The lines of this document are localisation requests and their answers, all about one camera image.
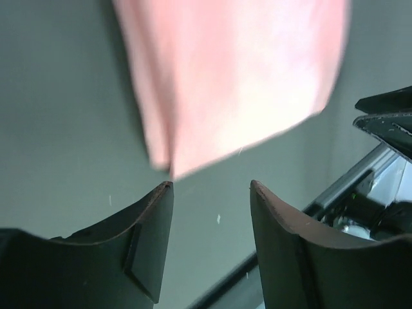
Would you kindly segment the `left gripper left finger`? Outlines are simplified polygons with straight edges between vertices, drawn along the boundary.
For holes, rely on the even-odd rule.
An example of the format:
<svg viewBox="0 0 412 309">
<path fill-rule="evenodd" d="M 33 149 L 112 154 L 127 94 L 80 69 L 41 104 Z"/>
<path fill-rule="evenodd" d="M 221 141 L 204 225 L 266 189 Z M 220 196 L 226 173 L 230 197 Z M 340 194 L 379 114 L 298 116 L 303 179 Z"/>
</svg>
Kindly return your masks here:
<svg viewBox="0 0 412 309">
<path fill-rule="evenodd" d="M 174 191 L 141 200 L 67 238 L 1 230 L 2 308 L 152 308 L 159 302 Z"/>
</svg>

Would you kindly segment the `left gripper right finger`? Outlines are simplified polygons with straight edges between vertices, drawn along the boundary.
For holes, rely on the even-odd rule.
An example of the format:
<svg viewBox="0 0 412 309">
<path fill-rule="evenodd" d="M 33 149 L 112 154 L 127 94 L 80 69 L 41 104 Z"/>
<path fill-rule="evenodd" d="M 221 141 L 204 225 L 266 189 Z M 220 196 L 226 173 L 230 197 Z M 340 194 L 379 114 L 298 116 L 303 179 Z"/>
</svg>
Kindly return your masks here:
<svg viewBox="0 0 412 309">
<path fill-rule="evenodd" d="M 250 211 L 267 308 L 410 308 L 411 236 L 371 241 L 329 227 L 258 181 Z"/>
</svg>

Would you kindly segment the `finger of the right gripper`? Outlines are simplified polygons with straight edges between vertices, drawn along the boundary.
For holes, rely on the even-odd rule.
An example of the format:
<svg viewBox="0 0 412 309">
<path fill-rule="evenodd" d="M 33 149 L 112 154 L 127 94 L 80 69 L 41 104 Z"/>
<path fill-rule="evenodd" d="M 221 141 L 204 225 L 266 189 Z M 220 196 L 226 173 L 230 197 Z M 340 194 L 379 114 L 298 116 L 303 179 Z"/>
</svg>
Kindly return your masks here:
<svg viewBox="0 0 412 309">
<path fill-rule="evenodd" d="M 398 113 L 411 109 L 412 86 L 360 99 L 355 109 L 363 113 Z"/>
<path fill-rule="evenodd" d="M 411 159 L 411 112 L 361 116 L 354 120 L 353 125 L 406 160 Z"/>
</svg>

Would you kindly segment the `salmon pink t-shirt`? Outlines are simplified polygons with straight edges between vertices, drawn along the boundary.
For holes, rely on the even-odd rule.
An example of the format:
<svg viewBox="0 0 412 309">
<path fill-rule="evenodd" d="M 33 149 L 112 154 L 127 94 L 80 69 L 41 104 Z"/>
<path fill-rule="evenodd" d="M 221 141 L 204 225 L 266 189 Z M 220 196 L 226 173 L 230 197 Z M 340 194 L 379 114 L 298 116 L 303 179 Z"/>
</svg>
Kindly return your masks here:
<svg viewBox="0 0 412 309">
<path fill-rule="evenodd" d="M 350 1 L 115 1 L 151 165 L 177 180 L 320 113 Z"/>
</svg>

